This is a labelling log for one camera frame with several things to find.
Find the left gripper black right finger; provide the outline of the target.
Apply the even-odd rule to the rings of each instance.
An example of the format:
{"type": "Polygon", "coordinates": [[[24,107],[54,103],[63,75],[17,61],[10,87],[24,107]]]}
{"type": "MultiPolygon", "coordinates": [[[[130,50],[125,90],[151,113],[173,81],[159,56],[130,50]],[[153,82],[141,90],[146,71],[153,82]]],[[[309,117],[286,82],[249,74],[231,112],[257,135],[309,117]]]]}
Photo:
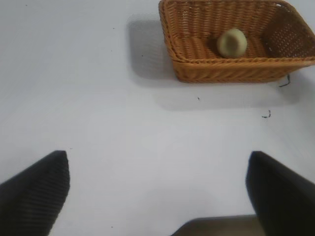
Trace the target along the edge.
{"type": "Polygon", "coordinates": [[[315,185],[262,151],[248,162],[246,188],[268,236],[315,234],[315,185]]]}

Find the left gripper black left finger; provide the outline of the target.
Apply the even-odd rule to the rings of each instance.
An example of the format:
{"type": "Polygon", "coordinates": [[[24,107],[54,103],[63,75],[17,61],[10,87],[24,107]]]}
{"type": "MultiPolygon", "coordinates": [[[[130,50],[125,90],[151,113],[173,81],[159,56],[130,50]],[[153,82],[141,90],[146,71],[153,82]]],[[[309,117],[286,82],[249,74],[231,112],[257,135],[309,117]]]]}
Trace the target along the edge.
{"type": "Polygon", "coordinates": [[[66,151],[56,150],[0,185],[0,234],[49,235],[70,189],[66,151]]]}

